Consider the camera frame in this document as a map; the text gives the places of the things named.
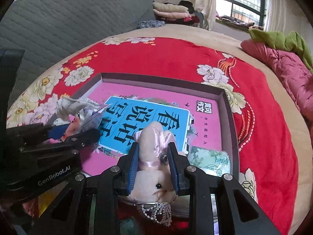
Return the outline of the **pink plush bunny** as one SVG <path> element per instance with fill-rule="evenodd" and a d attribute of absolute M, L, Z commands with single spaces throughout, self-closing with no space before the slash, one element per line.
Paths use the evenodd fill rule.
<path fill-rule="evenodd" d="M 153 121 L 136 132 L 134 139 L 139 144 L 139 169 L 131 194 L 122 197 L 126 204 L 166 227 L 171 225 L 172 216 L 187 218 L 189 196 L 176 195 L 170 176 L 167 146 L 176 142 L 172 132 Z"/>

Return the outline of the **white floral scrunchie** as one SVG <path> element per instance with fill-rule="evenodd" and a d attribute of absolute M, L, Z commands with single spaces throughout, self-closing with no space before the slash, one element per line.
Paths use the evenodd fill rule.
<path fill-rule="evenodd" d="M 98 104 L 90 99 L 72 99 L 70 97 L 62 97 L 56 102 L 56 117 L 63 121 L 69 121 L 69 115 L 76 116 L 82 109 L 102 108 L 103 105 Z"/>

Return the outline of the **green tissue pack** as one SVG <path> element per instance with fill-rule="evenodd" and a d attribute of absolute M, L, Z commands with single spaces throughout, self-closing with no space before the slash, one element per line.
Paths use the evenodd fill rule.
<path fill-rule="evenodd" d="M 193 146 L 187 158 L 191 165 L 200 168 L 206 174 L 221 177 L 223 174 L 231 173 L 229 155 L 225 151 Z"/>

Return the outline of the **cartoon printed snack packet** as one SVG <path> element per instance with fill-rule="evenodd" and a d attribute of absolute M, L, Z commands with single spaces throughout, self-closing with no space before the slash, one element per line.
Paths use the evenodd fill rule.
<path fill-rule="evenodd" d="M 56 118 L 53 122 L 53 125 L 64 125 L 69 124 L 69 127 L 65 131 L 61 139 L 56 139 L 63 141 L 67 136 L 72 136 L 81 132 L 85 132 L 90 129 L 97 129 L 102 120 L 102 115 L 110 107 L 109 104 L 100 104 L 103 105 L 102 108 L 95 109 L 82 109 L 78 112 L 76 116 L 69 115 L 69 121 L 63 121 L 60 118 Z"/>

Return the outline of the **pink and blue book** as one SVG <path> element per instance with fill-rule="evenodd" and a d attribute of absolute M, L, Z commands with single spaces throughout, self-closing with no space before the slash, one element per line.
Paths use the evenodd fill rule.
<path fill-rule="evenodd" d="M 82 169 L 90 176 L 116 165 L 148 126 L 152 143 L 161 145 L 173 136 L 177 151 L 185 154 L 193 147 L 223 149 L 218 102 L 211 96 L 101 82 L 85 97 L 108 106 L 98 146 L 82 152 Z"/>

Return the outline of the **grey cardboard box tray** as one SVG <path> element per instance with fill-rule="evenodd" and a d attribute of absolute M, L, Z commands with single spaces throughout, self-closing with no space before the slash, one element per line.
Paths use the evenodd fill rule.
<path fill-rule="evenodd" d="M 200 83 L 135 74 L 101 73 L 72 94 L 107 104 L 100 124 L 102 158 L 84 159 L 90 175 L 128 154 L 135 134 L 153 121 L 174 134 L 178 151 L 193 147 L 224 151 L 231 173 L 239 175 L 235 122 L 226 92 Z"/>

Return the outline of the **grey quilted headboard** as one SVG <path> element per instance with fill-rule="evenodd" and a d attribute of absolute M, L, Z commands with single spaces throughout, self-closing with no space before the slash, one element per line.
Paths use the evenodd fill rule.
<path fill-rule="evenodd" d="M 16 0 L 1 20 L 1 47 L 24 51 L 9 103 L 43 72 L 101 39 L 154 19 L 153 0 Z"/>

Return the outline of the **blue patterned cloth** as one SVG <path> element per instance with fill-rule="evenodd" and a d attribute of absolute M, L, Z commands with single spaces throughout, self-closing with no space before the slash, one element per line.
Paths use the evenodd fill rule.
<path fill-rule="evenodd" d="M 144 28 L 159 28 L 163 27 L 165 25 L 164 21 L 159 20 L 148 20 L 148 21 L 141 21 L 138 23 L 137 28 L 138 29 L 144 29 Z"/>

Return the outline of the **pink quilted comforter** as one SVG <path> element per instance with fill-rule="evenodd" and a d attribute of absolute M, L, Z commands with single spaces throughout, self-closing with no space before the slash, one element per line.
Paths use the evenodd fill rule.
<path fill-rule="evenodd" d="M 299 136 L 312 140 L 312 74 L 299 56 L 251 39 L 243 41 L 240 46 L 249 56 L 270 68 L 272 82 L 268 82 L 266 75 L 258 69 L 244 73 L 248 82 L 253 84 L 253 93 L 263 94 L 265 91 L 283 96 L 280 104 L 288 128 L 300 126 Z"/>

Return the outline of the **stack of folded blankets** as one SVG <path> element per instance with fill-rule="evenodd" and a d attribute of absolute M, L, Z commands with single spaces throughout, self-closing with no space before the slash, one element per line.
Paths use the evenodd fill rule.
<path fill-rule="evenodd" d="M 194 9 L 190 1 L 180 1 L 178 5 L 153 2 L 153 12 L 156 19 L 167 24 L 181 24 L 202 28 L 204 16 Z"/>

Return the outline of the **clothes on window sill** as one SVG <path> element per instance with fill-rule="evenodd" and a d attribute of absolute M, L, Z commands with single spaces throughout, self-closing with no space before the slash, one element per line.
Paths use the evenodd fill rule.
<path fill-rule="evenodd" d="M 245 32 L 248 32 L 249 29 L 264 30 L 264 27 L 255 24 L 255 22 L 244 22 L 226 15 L 216 17 L 215 21 Z"/>

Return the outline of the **green blanket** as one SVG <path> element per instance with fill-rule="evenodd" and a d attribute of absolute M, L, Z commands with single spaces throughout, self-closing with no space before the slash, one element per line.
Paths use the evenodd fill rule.
<path fill-rule="evenodd" d="M 285 35 L 279 31 L 262 31 L 249 29 L 248 33 L 254 42 L 262 42 L 275 50 L 295 53 L 306 68 L 312 73 L 312 55 L 305 39 L 297 32 L 291 31 Z"/>

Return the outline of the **black framed window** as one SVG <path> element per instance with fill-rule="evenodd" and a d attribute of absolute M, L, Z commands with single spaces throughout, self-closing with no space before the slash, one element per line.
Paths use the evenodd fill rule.
<path fill-rule="evenodd" d="M 229 16 L 244 23 L 263 26 L 266 18 L 267 0 L 216 0 L 216 15 Z"/>

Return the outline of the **white curtain right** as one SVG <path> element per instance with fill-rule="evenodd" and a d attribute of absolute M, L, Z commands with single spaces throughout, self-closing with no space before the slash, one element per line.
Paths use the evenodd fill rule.
<path fill-rule="evenodd" d="M 295 0 L 268 0 L 264 30 L 295 31 L 312 48 L 312 26 Z"/>

